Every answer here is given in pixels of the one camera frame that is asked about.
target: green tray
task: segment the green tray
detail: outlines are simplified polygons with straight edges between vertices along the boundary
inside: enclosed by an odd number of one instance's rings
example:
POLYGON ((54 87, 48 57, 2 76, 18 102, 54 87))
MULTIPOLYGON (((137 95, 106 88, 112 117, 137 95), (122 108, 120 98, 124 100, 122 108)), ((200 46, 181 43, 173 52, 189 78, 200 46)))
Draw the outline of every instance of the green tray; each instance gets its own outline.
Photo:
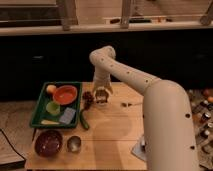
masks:
POLYGON ((79 112, 80 112, 81 91, 82 91, 81 82, 45 82, 42 87, 41 93, 39 95, 39 99, 37 101, 36 108, 33 112, 30 126, 33 128, 75 128, 78 124, 78 118, 79 118, 79 112), (69 105, 61 106, 61 112, 57 116, 53 116, 46 111, 47 103, 52 101, 52 96, 50 96, 46 93, 46 87, 49 84, 54 84, 57 87, 62 86, 62 85, 73 85, 78 90, 78 95, 77 95, 76 100, 69 105), (41 124, 41 121, 44 119, 58 122, 60 116, 64 113, 64 110, 66 109, 66 107, 71 107, 76 110, 75 117, 70 122, 70 124, 62 124, 62 123, 59 123, 57 125, 41 124))

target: cable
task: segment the cable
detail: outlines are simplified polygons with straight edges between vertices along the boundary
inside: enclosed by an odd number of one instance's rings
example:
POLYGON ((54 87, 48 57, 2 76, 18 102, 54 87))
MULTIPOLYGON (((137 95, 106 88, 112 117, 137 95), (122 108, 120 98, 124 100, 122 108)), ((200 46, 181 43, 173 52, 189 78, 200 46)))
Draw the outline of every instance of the cable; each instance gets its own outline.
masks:
POLYGON ((13 151, 18 154, 24 161, 26 161, 26 158, 21 155, 15 148, 14 146, 11 144, 10 140, 8 139, 8 137, 6 136, 6 134, 4 133, 4 131, 0 128, 0 132, 2 132, 2 134, 4 135, 5 139, 7 140, 8 144, 10 145, 10 147, 13 149, 13 151))

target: dark background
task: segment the dark background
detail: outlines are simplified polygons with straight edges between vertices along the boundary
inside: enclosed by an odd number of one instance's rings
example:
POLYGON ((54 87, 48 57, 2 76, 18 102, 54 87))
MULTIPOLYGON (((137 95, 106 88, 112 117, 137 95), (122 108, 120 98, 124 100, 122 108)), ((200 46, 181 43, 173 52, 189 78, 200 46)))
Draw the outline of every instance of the dark background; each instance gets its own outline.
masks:
POLYGON ((105 45, 115 48, 117 61, 186 89, 212 87, 212 33, 198 29, 0 37, 0 100, 37 99, 45 81, 92 81, 89 53, 105 45))

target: green vegetable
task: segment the green vegetable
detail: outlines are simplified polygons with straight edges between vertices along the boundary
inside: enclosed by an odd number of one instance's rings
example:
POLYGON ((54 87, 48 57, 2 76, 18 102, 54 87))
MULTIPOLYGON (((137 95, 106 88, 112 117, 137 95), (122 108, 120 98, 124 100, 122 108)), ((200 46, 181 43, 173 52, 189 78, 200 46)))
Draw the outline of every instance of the green vegetable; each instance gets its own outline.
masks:
POLYGON ((82 109, 80 111, 80 122, 81 122, 81 125, 83 126, 84 129, 88 130, 89 129, 89 124, 87 123, 87 121, 85 120, 84 118, 84 115, 83 115, 83 112, 84 112, 84 109, 82 109))

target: dark red bowl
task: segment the dark red bowl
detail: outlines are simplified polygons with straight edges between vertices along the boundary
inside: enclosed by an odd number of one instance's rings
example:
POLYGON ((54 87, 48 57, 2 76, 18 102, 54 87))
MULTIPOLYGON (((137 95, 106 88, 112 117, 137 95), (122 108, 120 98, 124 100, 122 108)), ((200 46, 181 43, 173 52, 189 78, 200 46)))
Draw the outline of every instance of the dark red bowl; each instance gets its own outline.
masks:
POLYGON ((55 90, 53 101, 60 105, 68 105, 77 98, 77 88, 72 85, 64 85, 55 90))
POLYGON ((35 142, 35 151, 39 156, 52 157, 56 155, 62 147, 62 135, 56 130, 42 132, 35 142))

